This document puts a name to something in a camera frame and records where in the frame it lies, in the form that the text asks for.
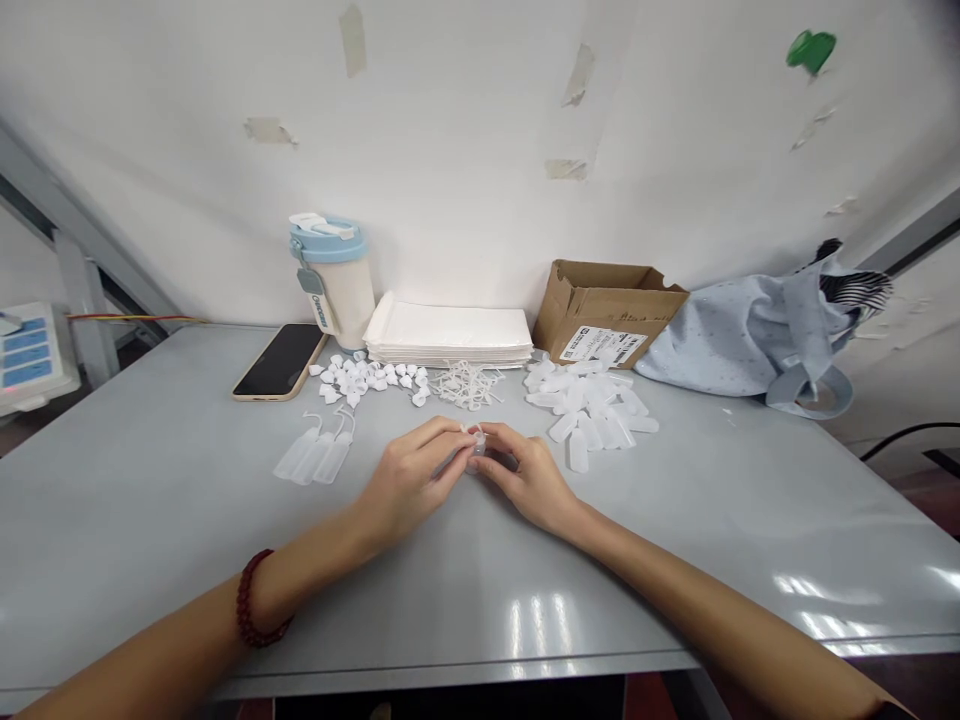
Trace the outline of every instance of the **phone screen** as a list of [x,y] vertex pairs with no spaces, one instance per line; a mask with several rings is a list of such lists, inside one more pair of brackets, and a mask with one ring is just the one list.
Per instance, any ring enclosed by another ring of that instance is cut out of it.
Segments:
[[323,340],[315,324],[284,325],[233,389],[234,395],[286,395]]

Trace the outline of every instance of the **blue button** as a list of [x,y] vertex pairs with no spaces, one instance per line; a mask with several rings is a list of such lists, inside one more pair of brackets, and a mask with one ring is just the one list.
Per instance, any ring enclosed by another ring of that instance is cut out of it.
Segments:
[[34,330],[43,330],[47,326],[47,321],[43,318],[34,318],[33,320],[27,320],[20,326],[19,332],[28,333],[33,332]]
[[6,370],[19,365],[37,362],[38,360],[43,360],[48,357],[50,357],[50,346],[37,345],[37,347],[30,348],[29,350],[21,350],[18,353],[5,355],[3,357],[3,367]]
[[53,364],[49,360],[43,360],[33,365],[10,370],[3,374],[3,386],[14,387],[23,385],[31,380],[39,380],[42,377],[53,374]]
[[40,332],[31,333],[29,335],[21,335],[21,332],[22,331],[18,331],[13,335],[7,336],[7,339],[3,341],[4,352],[23,350],[25,347],[39,345],[40,343],[45,343],[47,341],[46,330],[41,330]]
[[33,320],[24,320],[20,324],[20,329],[16,332],[10,333],[7,337],[14,337],[15,335],[26,335],[28,332],[33,332],[34,330],[43,330],[47,326],[47,321],[43,318],[33,318]]

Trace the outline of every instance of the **electrical cable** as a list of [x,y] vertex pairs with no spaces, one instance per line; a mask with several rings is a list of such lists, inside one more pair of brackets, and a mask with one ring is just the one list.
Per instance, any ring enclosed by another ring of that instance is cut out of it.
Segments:
[[897,440],[899,440],[899,439],[902,438],[902,437],[905,437],[906,435],[912,435],[913,433],[919,432],[920,430],[929,430],[930,428],[935,428],[935,427],[958,427],[958,428],[960,428],[960,423],[944,422],[944,423],[922,423],[922,424],[920,424],[920,425],[911,425],[911,426],[908,427],[908,428],[904,428],[904,429],[901,430],[900,432],[895,432],[893,435],[891,435],[890,437],[888,437],[886,440],[881,440],[880,442],[878,442],[878,443],[877,443],[876,445],[874,445],[872,448],[870,448],[869,450],[867,450],[867,452],[865,452],[863,455],[861,455],[861,456],[860,456],[860,460],[861,460],[861,462],[866,462],[867,460],[869,460],[870,458],[872,458],[874,455],[876,455],[878,452],[880,452],[880,451],[883,450],[885,447],[887,447],[887,445],[889,445],[889,444],[892,443],[892,442],[896,442]]
[[113,313],[94,313],[90,315],[67,315],[68,320],[172,320],[175,322],[206,323],[207,320],[189,315],[119,315]]

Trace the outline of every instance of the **white wall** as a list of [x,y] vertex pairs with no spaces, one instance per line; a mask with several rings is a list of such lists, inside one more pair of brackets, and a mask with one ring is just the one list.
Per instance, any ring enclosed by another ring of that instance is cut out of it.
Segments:
[[[310,317],[297,211],[358,220],[379,289],[535,311],[556,257],[694,287],[872,222],[866,247],[892,198],[955,188],[960,162],[931,162],[960,147],[960,84],[924,3],[357,4],[367,69],[347,78],[346,0],[7,0],[0,114],[183,311],[223,321]],[[839,38],[812,84],[784,62],[808,27]],[[561,108],[581,42],[596,70]],[[250,116],[299,145],[254,143]],[[545,177],[565,156],[585,181]],[[848,195],[858,214],[824,218]]]
[[0,205],[0,308],[38,301],[66,304],[57,256]]
[[[896,280],[887,311],[858,330],[837,358],[854,384],[853,406],[826,429],[862,455],[911,425],[960,422],[960,240],[952,240]],[[888,480],[936,467],[923,450],[960,447],[960,430],[925,430],[870,462]]]

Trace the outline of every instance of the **digital scale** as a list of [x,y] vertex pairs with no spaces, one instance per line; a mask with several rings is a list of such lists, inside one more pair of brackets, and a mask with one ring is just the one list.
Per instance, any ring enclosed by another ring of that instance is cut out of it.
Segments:
[[79,389],[70,327],[49,303],[0,310],[0,417]]

